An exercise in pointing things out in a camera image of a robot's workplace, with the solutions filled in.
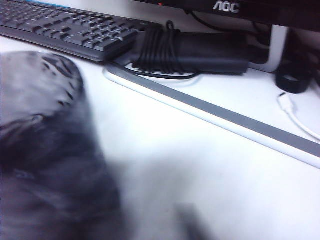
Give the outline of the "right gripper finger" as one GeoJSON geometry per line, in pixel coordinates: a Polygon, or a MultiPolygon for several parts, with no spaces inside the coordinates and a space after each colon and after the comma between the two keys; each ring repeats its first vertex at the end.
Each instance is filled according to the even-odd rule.
{"type": "Polygon", "coordinates": [[[186,239],[199,240],[197,218],[193,207],[190,204],[177,204],[175,210],[186,239]]]}

